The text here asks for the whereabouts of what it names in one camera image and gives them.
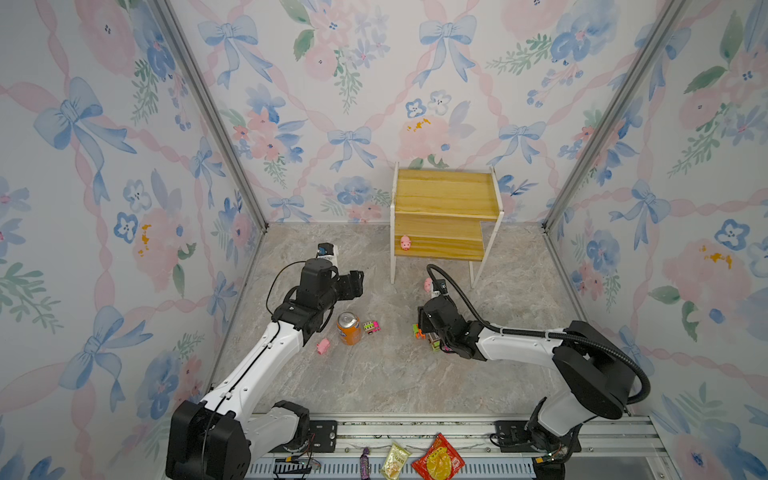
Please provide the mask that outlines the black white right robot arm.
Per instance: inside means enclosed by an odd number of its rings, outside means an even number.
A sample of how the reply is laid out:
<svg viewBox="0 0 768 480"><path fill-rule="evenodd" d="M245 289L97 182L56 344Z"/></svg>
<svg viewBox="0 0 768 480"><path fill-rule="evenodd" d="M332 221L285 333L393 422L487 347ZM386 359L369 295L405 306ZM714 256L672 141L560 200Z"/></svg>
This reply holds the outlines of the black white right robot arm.
<svg viewBox="0 0 768 480"><path fill-rule="evenodd" d="M563 390L540 400L527 421L496 430L507 451L570 450L584 423L620 419L628 405L649 392L638 365L582 321L561 330L504 329L466 320L450 296L440 294L418 308L417 324L423 333L437 335L444 351L461 358L538 365L560 374Z"/></svg>

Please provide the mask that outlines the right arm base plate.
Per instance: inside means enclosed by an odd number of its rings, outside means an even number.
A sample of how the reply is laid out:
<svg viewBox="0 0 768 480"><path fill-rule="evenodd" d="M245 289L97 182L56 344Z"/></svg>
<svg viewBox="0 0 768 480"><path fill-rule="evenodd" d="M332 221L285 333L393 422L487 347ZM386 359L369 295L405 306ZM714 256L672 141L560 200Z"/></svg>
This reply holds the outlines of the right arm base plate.
<svg viewBox="0 0 768 480"><path fill-rule="evenodd" d="M557 436L544 427L522 420L499 420L489 439L502 453L532 453L540 455L566 455L582 451L579 433L582 426Z"/></svg>

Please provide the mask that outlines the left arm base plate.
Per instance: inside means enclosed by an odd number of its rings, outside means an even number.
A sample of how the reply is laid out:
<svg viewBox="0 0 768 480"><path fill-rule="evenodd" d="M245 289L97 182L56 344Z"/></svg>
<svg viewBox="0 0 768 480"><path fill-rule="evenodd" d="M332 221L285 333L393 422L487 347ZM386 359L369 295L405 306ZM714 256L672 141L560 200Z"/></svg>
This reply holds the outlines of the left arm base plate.
<svg viewBox="0 0 768 480"><path fill-rule="evenodd" d="M295 454L334 453L337 444L338 422L335 420L300 421L294 437L286 444L279 445L271 453Z"/></svg>

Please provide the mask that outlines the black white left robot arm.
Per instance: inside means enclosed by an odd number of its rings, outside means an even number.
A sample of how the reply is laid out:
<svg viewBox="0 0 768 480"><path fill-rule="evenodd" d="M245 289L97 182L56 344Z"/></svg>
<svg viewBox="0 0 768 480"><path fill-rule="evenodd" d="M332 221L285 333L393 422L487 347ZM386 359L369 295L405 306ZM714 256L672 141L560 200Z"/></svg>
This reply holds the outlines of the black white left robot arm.
<svg viewBox="0 0 768 480"><path fill-rule="evenodd" d="M254 409L288 361L332 318L335 305L362 296L364 274L339 272L334 256L302 262L298 285L271 313L261 339L239 365L200 401L174 411L165 464L169 479L242 479L255 459L278 448L311 444L307 408L275 403L258 419Z"/></svg>

